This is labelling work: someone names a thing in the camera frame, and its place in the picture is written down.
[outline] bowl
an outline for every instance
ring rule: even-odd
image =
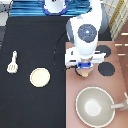
[[[76,98],[76,112],[79,118],[88,126],[101,128],[109,125],[115,109],[112,97],[99,87],[87,87]]]

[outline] blue object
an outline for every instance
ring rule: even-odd
[[[89,0],[82,0],[82,2],[84,5],[78,0],[66,0],[68,10],[61,12],[61,16],[77,16],[90,11]],[[10,16],[47,16],[42,10],[43,5],[43,0],[13,0]]]
[[[88,63],[79,62],[77,66],[78,66],[78,68],[89,68],[89,67],[91,67],[91,62],[88,62]]]

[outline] saucer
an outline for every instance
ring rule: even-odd
[[[32,71],[30,75],[30,82],[35,87],[43,87],[48,84],[50,80],[50,73],[45,68],[37,68]]]

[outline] cable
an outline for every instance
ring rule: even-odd
[[[11,10],[11,3],[13,2],[13,0],[10,2],[10,4],[9,4],[9,9],[8,9],[8,17],[9,17],[9,11]]]
[[[0,1],[0,3],[4,6],[4,10],[1,11],[0,13],[5,12],[5,11],[6,11],[6,6],[5,6],[5,4],[3,4],[3,2],[1,2],[1,1]]]
[[[57,47],[60,43],[60,40],[62,39],[62,37],[66,34],[66,31],[64,33],[62,33],[62,35],[60,36],[60,38],[58,39],[57,43],[56,43],[56,46],[55,46],[55,49],[54,49],[54,66],[56,65],[56,50],[57,50]],[[70,69],[70,68],[75,68],[76,66],[71,66],[69,68],[65,68],[65,69],[62,69],[61,71],[66,71],[67,69]]]

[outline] white spoon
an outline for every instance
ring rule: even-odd
[[[13,52],[12,62],[8,65],[7,72],[16,73],[18,70],[18,65],[16,64],[17,52]]]

